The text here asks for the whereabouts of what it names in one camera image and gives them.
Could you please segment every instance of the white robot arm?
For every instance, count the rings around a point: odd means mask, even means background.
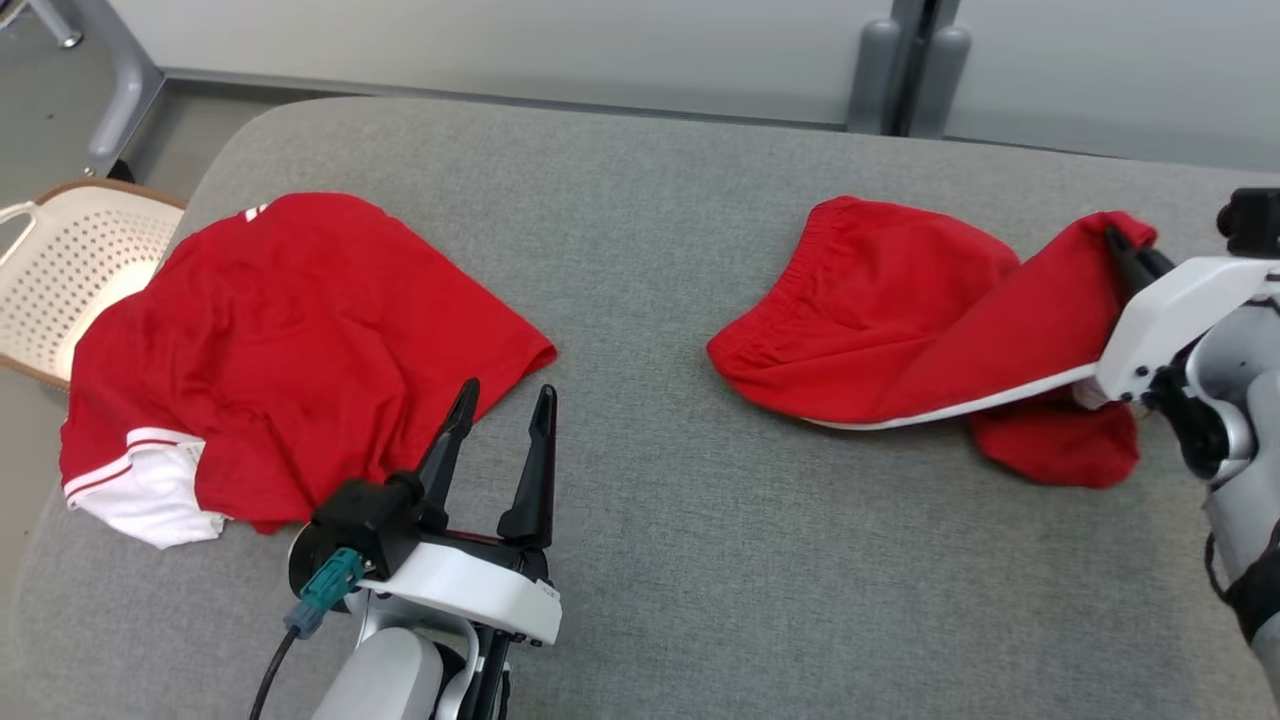
[[[1210,582],[1280,702],[1280,188],[1236,191],[1219,229],[1233,256],[1176,268],[1117,247],[1137,292],[1078,396],[1140,400],[1169,419],[1208,491]]]
[[[508,647],[554,644],[561,602],[543,551],[552,543],[556,389],[539,393],[520,486],[493,538],[449,530],[444,511],[479,395],[477,380],[463,384],[416,471],[381,486],[349,480],[294,539],[289,584],[303,601],[339,551],[358,553],[353,565],[364,568],[334,607],[360,619],[356,648],[315,720],[503,717]]]

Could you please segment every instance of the red fabric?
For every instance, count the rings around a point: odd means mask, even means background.
[[[556,350],[404,224],[346,195],[289,195],[182,242],[76,348],[64,484],[125,434],[206,442],[202,510],[270,530],[343,480],[412,468],[462,382],[483,415]]]
[[[1119,316],[1098,213],[1025,264],[954,218],[837,197],[814,208],[777,284],[707,346],[746,398],[815,420],[872,424],[951,407],[1097,361]],[[1137,461],[1126,407],[1057,396],[978,414],[992,459],[1047,483],[1106,487]]]

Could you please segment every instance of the gray table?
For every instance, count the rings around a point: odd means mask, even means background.
[[[1276,182],[1009,147],[425,100],[274,110],[228,145],[179,236],[301,190],[403,218],[561,359],[465,446],[449,512],[492,532],[540,382],[562,395],[553,648],[512,657],[512,717],[1275,717],[1201,568],[1201,489],[1158,418],[1105,491],[984,461],[963,423],[847,434],[735,396],[703,351],[852,193],[952,214],[1029,255],[1129,210],[1175,259]],[[6,448],[17,451],[17,448]],[[55,501],[14,610],[32,696],[63,717],[236,717],[292,602],[289,533],[155,551]],[[352,643],[285,660],[305,717]]]

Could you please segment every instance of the red cloth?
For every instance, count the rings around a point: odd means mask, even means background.
[[[1101,356],[1123,307],[1110,224],[1156,240],[1124,213],[1098,213],[1019,264],[954,218],[837,197],[814,208],[777,284],[707,351],[748,400],[813,420],[876,424],[988,398]],[[1091,413],[1061,391],[972,420],[988,456],[1039,482],[1106,487],[1138,459],[1128,407]]]
[[[128,477],[143,500],[113,502],[152,502],[133,454],[204,441],[200,509],[270,530],[348,478],[413,468],[466,378],[481,380],[483,415],[554,357],[399,220],[347,195],[284,196],[191,236],[92,324],[76,348],[64,488],[76,503]]]

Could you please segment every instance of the cable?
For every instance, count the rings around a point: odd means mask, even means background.
[[[262,715],[262,706],[266,705],[266,693],[271,689],[275,673],[280,669],[284,653],[289,652],[289,647],[293,646],[293,641],[297,639],[300,632],[301,628],[297,625],[289,628],[289,632],[284,633],[284,639],[280,641],[280,647],[275,648],[275,656],[271,657],[271,664],[266,666],[266,673],[262,674],[262,683],[257,687],[257,697],[253,698],[253,708],[248,711],[248,720],[257,720]]]
[[[262,675],[262,684],[257,687],[257,697],[253,698],[253,708],[250,710],[248,719],[257,720],[262,715],[262,706],[266,703],[266,693],[271,689],[275,673],[280,669],[284,653],[289,652],[293,641],[310,638],[329,610],[339,602],[347,593],[356,589],[356,583],[365,577],[365,561],[358,552],[349,547],[340,547],[329,556],[329,560],[316,570],[315,575],[307,580],[298,593],[298,603],[284,616],[284,639],[275,650],[271,664],[266,666]]]
[[[502,697],[498,698],[498,720],[507,720],[507,703],[511,702],[511,671],[502,671]]]

